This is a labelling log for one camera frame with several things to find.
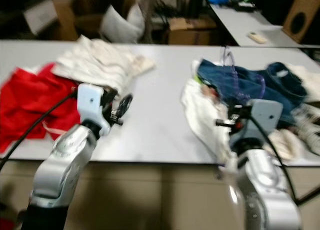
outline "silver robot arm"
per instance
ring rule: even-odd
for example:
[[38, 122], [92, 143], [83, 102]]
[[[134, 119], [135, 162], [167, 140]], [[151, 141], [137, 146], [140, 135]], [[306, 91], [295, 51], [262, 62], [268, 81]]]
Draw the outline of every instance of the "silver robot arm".
[[81, 124], [59, 137], [49, 157], [37, 169], [29, 206], [22, 230], [62, 230], [68, 207], [75, 193], [79, 175], [91, 159], [101, 136], [109, 133], [113, 124], [122, 125], [120, 118], [127, 111], [132, 95], [112, 109], [117, 91], [80, 84], [77, 109]]
[[270, 134], [276, 127], [282, 105], [253, 99], [247, 106], [235, 106], [230, 120], [216, 125], [230, 127], [230, 147], [238, 155], [236, 182], [245, 202], [246, 230], [299, 230], [299, 209], [288, 194], [283, 170], [273, 163], [262, 146], [265, 139], [252, 116]]

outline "speaker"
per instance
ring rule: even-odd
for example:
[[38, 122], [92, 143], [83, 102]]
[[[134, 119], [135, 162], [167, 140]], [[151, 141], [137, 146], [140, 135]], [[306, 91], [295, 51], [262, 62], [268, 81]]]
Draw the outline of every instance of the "speaker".
[[320, 0], [294, 0], [283, 31], [301, 44], [320, 44]]

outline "pile of clothes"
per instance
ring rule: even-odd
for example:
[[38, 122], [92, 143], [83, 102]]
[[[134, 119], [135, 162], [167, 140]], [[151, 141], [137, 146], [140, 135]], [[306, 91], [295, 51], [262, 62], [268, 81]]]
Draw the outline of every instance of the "pile of clothes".
[[[283, 104], [275, 130], [269, 137], [280, 156], [292, 160], [305, 148], [320, 155], [320, 74], [301, 66], [280, 62], [264, 70], [240, 66], [221, 66], [207, 60], [194, 61], [195, 76], [182, 94], [185, 115], [193, 132], [224, 161], [230, 153], [229, 129], [214, 125], [227, 119], [228, 107], [245, 105], [250, 99], [264, 99]], [[268, 145], [264, 148], [271, 151]]]
[[[4, 153], [12, 141], [21, 137], [53, 105], [75, 91], [79, 83], [114, 88], [121, 96], [135, 76], [154, 66], [151, 59], [135, 55], [127, 47], [82, 36], [75, 47], [63, 53], [56, 62], [36, 70], [17, 67], [1, 87], [0, 153]], [[77, 99], [69, 98], [27, 138], [42, 139], [48, 133], [56, 139], [79, 122]]]

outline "cardboard box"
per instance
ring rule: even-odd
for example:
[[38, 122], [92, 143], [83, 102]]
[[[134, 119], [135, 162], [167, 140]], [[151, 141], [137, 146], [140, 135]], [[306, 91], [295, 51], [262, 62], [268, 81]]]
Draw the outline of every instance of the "cardboard box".
[[169, 20], [169, 45], [220, 45], [216, 23], [210, 18]]

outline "beige floor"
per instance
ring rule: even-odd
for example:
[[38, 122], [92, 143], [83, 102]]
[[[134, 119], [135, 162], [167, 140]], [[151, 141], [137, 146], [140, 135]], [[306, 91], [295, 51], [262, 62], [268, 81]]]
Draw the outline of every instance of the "beige floor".
[[[38, 162], [11, 161], [0, 200], [28, 205]], [[302, 195], [320, 183], [317, 169], [292, 169]], [[242, 230], [228, 186], [211, 166], [90, 163], [78, 182], [66, 230]], [[320, 229], [320, 197], [300, 208], [303, 230]]]

